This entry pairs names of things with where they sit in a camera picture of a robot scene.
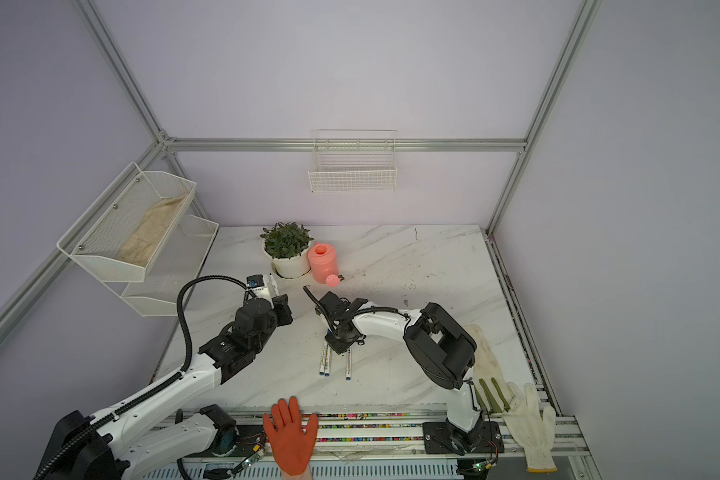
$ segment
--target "green leaves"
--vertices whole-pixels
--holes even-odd
[[[308,235],[309,230],[296,222],[284,224],[278,222],[273,228],[264,228],[260,235],[264,239],[264,250],[273,258],[291,258],[299,255],[314,240]]]

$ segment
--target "white marble table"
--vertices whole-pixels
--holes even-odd
[[[350,300],[362,297],[379,305],[423,308],[442,305],[462,325],[480,325],[508,382],[533,382],[517,331],[477,225],[311,226],[310,235],[334,245],[345,280],[334,289]],[[202,275],[223,274],[245,280],[272,272],[261,251],[259,226],[219,229]],[[324,323],[302,291],[317,298],[328,291],[311,274],[278,278],[288,294],[293,324],[279,327],[253,364],[186,408],[218,403],[228,410],[265,411],[278,398],[298,397],[306,411],[442,411],[444,390],[418,367],[402,342],[369,337],[352,348],[352,380],[346,361],[333,354],[334,372],[318,374]],[[186,309],[193,348],[217,335],[242,304],[242,289],[221,280],[197,286]],[[174,335],[159,374],[178,367],[184,357],[181,331]]]

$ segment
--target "work glove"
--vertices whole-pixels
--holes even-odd
[[[512,382],[508,383],[514,398],[504,422],[509,433],[525,450],[525,464],[528,472],[556,472],[552,459],[554,445],[555,410],[551,405],[544,408],[544,417],[539,414],[539,393],[532,383],[525,384],[525,394]]]
[[[292,396],[288,405],[280,398],[280,401],[272,406],[272,417],[264,414],[264,432],[284,478],[288,479],[286,474],[298,477],[305,472],[307,475],[301,477],[302,479],[312,477],[306,470],[317,439],[316,414],[309,417],[306,432],[303,432],[296,397]]]
[[[490,350],[488,341],[477,325],[467,325],[464,330],[474,339],[477,348],[474,351],[472,381],[480,408],[491,415],[501,415],[509,410],[509,389],[501,374],[499,362]]]

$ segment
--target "plant pot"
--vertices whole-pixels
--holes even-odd
[[[291,258],[273,257],[266,252],[264,244],[265,242],[262,242],[262,252],[269,257],[272,261],[272,269],[282,278],[299,278],[301,275],[309,272],[310,266],[307,253],[309,252],[309,248],[312,247],[312,242],[309,242],[307,248],[299,255],[292,256]]]

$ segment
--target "orange glove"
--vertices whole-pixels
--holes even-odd
[[[316,414],[309,417],[306,432],[302,432],[302,418],[298,414],[296,397],[292,396],[288,405],[280,398],[277,405],[272,406],[272,418],[264,414],[264,432],[272,446],[275,462],[285,473],[297,476],[307,470],[317,439]]]

